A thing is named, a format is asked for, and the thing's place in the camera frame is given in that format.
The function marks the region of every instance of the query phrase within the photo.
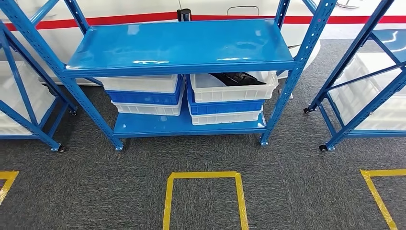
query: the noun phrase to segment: blue shelf board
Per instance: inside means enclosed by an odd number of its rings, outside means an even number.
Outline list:
[[[273,19],[92,26],[73,77],[287,70],[296,62]]]
[[[263,113],[257,121],[192,125],[186,97],[183,97],[179,116],[123,114],[119,113],[114,126],[114,135],[119,138],[249,134],[264,133],[266,122]]]
[[[406,61],[406,29],[374,30],[371,38],[396,64]]]
[[[359,130],[348,133],[347,138],[399,138],[406,137],[406,131],[398,130]]]

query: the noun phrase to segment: black object in crate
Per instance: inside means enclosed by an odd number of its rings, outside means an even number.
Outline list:
[[[210,73],[219,79],[226,86],[242,86],[242,85],[265,85],[255,77],[245,72],[230,72],[230,73]]]

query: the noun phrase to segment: blue plastic crate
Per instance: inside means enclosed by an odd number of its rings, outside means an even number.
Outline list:
[[[188,104],[190,106],[192,115],[259,111],[262,109],[262,105],[265,102],[265,100],[247,100],[233,102],[196,103],[194,101],[194,92],[189,76],[186,78],[186,91],[188,96]]]
[[[142,104],[166,104],[177,105],[182,87],[182,75],[178,75],[176,90],[174,93],[161,92],[134,92],[106,90],[113,102],[116,103],[142,103]]]

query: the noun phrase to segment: blue frame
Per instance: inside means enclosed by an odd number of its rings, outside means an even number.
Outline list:
[[[387,47],[388,45],[393,46],[392,42],[396,42],[397,43],[396,46],[400,45],[401,47],[404,47],[404,45],[406,45],[406,39],[404,37],[400,37],[396,40],[394,37],[394,41],[391,41],[391,44],[387,44],[382,42],[380,38],[376,34],[374,34],[373,30],[376,24],[384,16],[384,14],[386,13],[386,11],[393,2],[394,0],[382,0],[380,2],[378,7],[375,9],[375,11],[371,15],[367,23],[364,25],[358,36],[355,38],[355,40],[345,53],[344,57],[340,60],[339,64],[335,67],[335,69],[329,76],[328,80],[324,83],[323,87],[320,89],[317,96],[314,98],[309,107],[304,109],[305,112],[311,112],[318,107],[331,133],[332,136],[331,139],[328,140],[325,145],[321,145],[319,147],[321,150],[333,150],[334,146],[344,138],[406,137],[406,131],[355,129],[360,123],[362,123],[369,116],[370,113],[374,112],[377,108],[379,108],[379,106],[381,106],[384,102],[386,102],[394,93],[401,90],[406,84],[406,68],[404,68],[404,66],[406,65],[406,59],[398,58],[405,56],[395,55],[393,54],[394,49],[390,49]],[[380,30],[379,33],[380,35],[382,35],[384,31]],[[336,79],[341,75],[344,68],[349,64],[349,62],[356,54],[358,49],[364,44],[364,42],[367,39],[372,39],[376,41],[378,45],[382,48],[382,50],[386,52],[394,60],[395,65],[358,77],[345,83],[334,85]],[[345,125],[340,117],[340,113],[337,106],[331,99],[328,92],[332,89],[336,89],[341,86],[351,84],[366,78],[370,78],[375,75],[388,72],[397,68],[402,70],[401,73]],[[326,114],[321,104],[322,101],[326,98],[341,125],[341,129],[338,131],[334,129],[328,115]]]
[[[308,6],[309,10],[314,14],[314,17],[310,23],[309,29],[304,37],[302,45],[299,49],[298,55],[293,60],[271,60],[271,61],[250,61],[250,62],[236,62],[236,63],[217,63],[217,64],[193,64],[193,65],[172,65],[172,66],[157,66],[156,68],[140,67],[116,67],[116,68],[103,68],[103,69],[70,69],[62,63],[55,53],[51,50],[46,41],[41,37],[35,26],[25,16],[23,11],[13,0],[0,1],[0,7],[3,12],[8,16],[11,22],[17,27],[17,29],[23,34],[23,36],[30,42],[38,54],[44,59],[44,61],[50,66],[54,73],[61,79],[66,88],[72,93],[76,100],[86,110],[89,116],[93,119],[96,125],[105,133],[109,140],[114,144],[116,150],[123,149],[123,143],[119,140],[121,138],[130,137],[149,137],[149,136],[162,136],[166,134],[171,135],[202,135],[202,134],[234,134],[234,133],[262,133],[261,145],[268,145],[268,139],[273,131],[279,117],[285,108],[289,96],[291,95],[304,67],[307,59],[313,51],[313,48],[320,37],[320,34],[333,11],[337,0],[321,0],[319,6],[311,0],[303,0]],[[286,11],[289,5],[289,0],[281,0],[278,6],[278,14],[275,17],[275,22],[278,30],[283,25],[283,20],[286,15]],[[79,28],[84,35],[92,28],[86,23],[82,12],[75,0],[65,0],[68,8],[74,15]],[[268,120],[268,124],[265,128],[245,128],[245,129],[214,129],[214,130],[185,130],[182,132],[165,131],[165,133],[127,133],[121,135],[115,133],[109,125],[105,122],[103,117],[99,114],[91,101],[87,98],[84,92],[76,84],[75,78],[91,78],[91,77],[115,77],[115,76],[134,76],[134,75],[157,75],[157,74],[189,74],[189,73],[208,73],[208,72],[236,72],[236,71],[260,71],[260,70],[288,70],[288,78],[285,86],[282,89],[280,97],[273,109],[273,112]],[[122,122],[121,116],[117,118],[116,125]]]
[[[50,8],[55,4],[55,2],[56,1],[50,0],[47,2],[46,7],[40,8],[40,10],[32,17],[33,23],[38,23],[37,20],[42,19],[44,15],[47,12],[49,12]],[[0,135],[0,139],[39,139],[44,143],[46,143],[47,145],[49,145],[51,147],[51,151],[59,151],[61,145],[60,143],[53,140],[52,136],[54,135],[63,115],[65,114],[65,111],[69,109],[71,113],[76,113],[77,107],[72,103],[71,100],[69,100],[66,97],[66,95],[63,94],[61,89],[51,80],[51,78],[48,76],[45,70],[41,68],[38,62],[35,61],[35,59],[31,56],[31,54],[24,48],[24,46],[22,46],[22,44],[16,39],[16,37],[6,28],[6,26],[2,22],[0,22],[0,42],[1,47],[4,48],[7,61],[10,65],[14,79],[22,96],[24,105],[27,109],[30,121],[22,117],[18,112],[10,108],[2,100],[0,100],[0,111],[4,112],[7,116],[9,116],[11,119],[13,119],[14,121],[19,123],[21,126],[23,126],[32,133],[32,135]],[[18,72],[10,47],[12,47],[16,52],[20,53],[20,55],[25,59],[25,61],[37,72],[39,76],[41,76],[44,79],[51,93],[55,96],[54,102],[52,103],[51,107],[47,110],[47,112],[45,113],[44,117],[42,118],[39,124],[37,122],[35,113],[31,106],[31,102],[25,90],[24,83],[20,77],[20,73]],[[63,104],[62,108],[49,131],[45,133],[42,129],[57,103],[62,103]]]

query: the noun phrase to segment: red stripe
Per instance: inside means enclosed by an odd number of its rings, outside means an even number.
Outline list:
[[[274,18],[274,16],[233,16],[233,15],[192,15],[193,20],[232,20],[232,19],[256,19]],[[369,16],[332,16],[328,19],[329,24],[364,24]],[[286,16],[284,23],[309,24],[312,16]],[[379,23],[406,23],[406,16],[384,16]]]
[[[233,15],[193,15],[193,20],[233,20],[233,19],[256,19],[256,18],[274,18],[274,16],[233,16]],[[363,24],[369,16],[332,16],[329,18],[329,24]],[[134,15],[121,15],[110,17],[88,18],[89,25],[109,25],[123,23],[141,23],[152,21],[164,21],[177,19],[176,12],[165,13],[146,13]],[[311,16],[287,16],[284,23],[288,24],[309,24]],[[406,23],[406,16],[384,16],[379,23]],[[9,30],[15,31],[16,28],[11,23],[6,23]],[[75,20],[53,20],[42,21],[37,25],[37,29],[58,29],[77,27]]]

